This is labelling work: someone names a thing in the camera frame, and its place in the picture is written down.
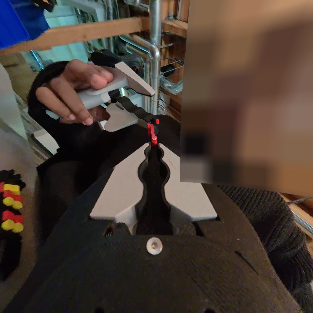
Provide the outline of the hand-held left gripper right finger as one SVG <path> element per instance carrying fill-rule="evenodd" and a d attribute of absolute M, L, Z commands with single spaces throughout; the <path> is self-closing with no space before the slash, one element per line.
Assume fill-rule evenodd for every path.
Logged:
<path fill-rule="evenodd" d="M 211 221 L 218 217 L 213 204 L 201 183 L 181 182 L 180 157 L 163 144 L 159 144 L 162 165 L 162 198 L 170 210 L 173 232 L 184 225 L 199 221 Z"/>

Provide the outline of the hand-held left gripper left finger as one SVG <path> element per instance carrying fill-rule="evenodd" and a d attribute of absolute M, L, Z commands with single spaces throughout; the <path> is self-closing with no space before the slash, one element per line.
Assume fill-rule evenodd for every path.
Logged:
<path fill-rule="evenodd" d="M 138 170 L 146 161 L 145 151 L 150 147 L 149 143 L 145 143 L 114 167 L 90 213 L 92 219 L 124 223 L 131 234 L 135 233 L 138 222 L 136 205 L 144 194 Z"/>

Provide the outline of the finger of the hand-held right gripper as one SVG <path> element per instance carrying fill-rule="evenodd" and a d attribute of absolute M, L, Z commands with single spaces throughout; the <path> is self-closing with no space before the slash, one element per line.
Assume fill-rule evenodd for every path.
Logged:
<path fill-rule="evenodd" d="M 145 80 L 143 80 L 137 73 L 135 73 L 125 62 L 121 61 L 115 64 L 115 68 L 119 70 L 122 78 L 126 79 L 122 87 L 125 89 L 132 89 L 136 93 L 144 96 L 154 96 L 155 90 Z"/>
<path fill-rule="evenodd" d="M 126 96 L 119 97 L 115 103 L 109 104 L 106 111 L 110 117 L 104 129 L 108 132 L 115 132 L 135 124 L 146 129 L 153 126 L 154 132 L 159 132 L 160 125 L 156 116 L 135 105 Z"/>

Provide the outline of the small red black lego assembly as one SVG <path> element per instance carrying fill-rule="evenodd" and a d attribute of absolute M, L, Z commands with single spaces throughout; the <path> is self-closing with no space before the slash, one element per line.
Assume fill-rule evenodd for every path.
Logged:
<path fill-rule="evenodd" d="M 156 147 L 158 142 L 157 142 L 157 135 L 159 133 L 160 129 L 160 122 L 159 119 L 152 119 L 151 123 L 147 123 L 147 131 L 148 131 L 148 136 L 151 139 L 151 146 Z"/>

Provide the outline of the long black red yellow lego assembly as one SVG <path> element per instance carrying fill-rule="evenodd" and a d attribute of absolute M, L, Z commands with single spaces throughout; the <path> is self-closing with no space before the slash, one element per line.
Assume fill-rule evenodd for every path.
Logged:
<path fill-rule="evenodd" d="M 0 280 L 18 267 L 21 257 L 24 217 L 21 191 L 26 184 L 14 170 L 0 172 Z"/>

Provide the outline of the person's right forearm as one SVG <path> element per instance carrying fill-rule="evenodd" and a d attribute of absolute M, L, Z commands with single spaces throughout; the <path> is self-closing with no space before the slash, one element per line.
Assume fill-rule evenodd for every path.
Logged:
<path fill-rule="evenodd" d="M 39 87 L 43 87 L 50 80 L 59 76 L 68 63 L 69 61 L 57 61 L 47 65 L 37 74 L 27 95 L 29 116 L 53 137 L 60 148 L 65 146 L 65 140 L 61 133 L 61 123 L 59 119 L 53 119 L 46 113 L 47 108 L 37 99 L 36 91 Z"/>

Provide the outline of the person's right hand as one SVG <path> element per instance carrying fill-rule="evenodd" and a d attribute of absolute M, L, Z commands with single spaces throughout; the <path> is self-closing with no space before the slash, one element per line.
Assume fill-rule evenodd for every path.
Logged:
<path fill-rule="evenodd" d="M 102 89 L 112 80 L 113 75 L 106 69 L 72 60 L 59 76 L 36 90 L 36 97 L 60 117 L 60 123 L 90 126 L 108 120 L 110 115 L 102 106 L 87 110 L 77 92 L 88 88 Z"/>

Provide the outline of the wooden beam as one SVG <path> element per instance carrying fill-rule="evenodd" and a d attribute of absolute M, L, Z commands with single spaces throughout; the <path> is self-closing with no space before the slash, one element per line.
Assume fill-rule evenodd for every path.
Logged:
<path fill-rule="evenodd" d="M 112 21 L 85 23 L 51 28 L 32 41 L 24 41 L 0 50 L 0 55 L 9 55 L 30 50 L 50 50 L 52 47 L 119 36 L 150 29 L 149 17 L 121 18 Z"/>

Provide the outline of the metal pipe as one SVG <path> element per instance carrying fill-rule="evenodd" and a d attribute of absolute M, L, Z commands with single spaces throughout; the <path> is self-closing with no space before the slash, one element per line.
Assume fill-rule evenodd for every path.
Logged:
<path fill-rule="evenodd" d="M 150 17 L 150 83 L 155 94 L 151 98 L 150 112 L 157 115 L 159 107 L 160 65 L 161 65 L 161 34 L 162 11 L 161 0 L 149 1 Z"/>

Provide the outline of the blue storage bin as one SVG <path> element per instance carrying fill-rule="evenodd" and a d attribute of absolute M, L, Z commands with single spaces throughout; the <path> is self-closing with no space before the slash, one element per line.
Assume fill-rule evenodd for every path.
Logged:
<path fill-rule="evenodd" d="M 44 11 L 52 12 L 55 4 L 51 0 L 1 0 L 0 49 L 35 40 L 48 30 Z"/>

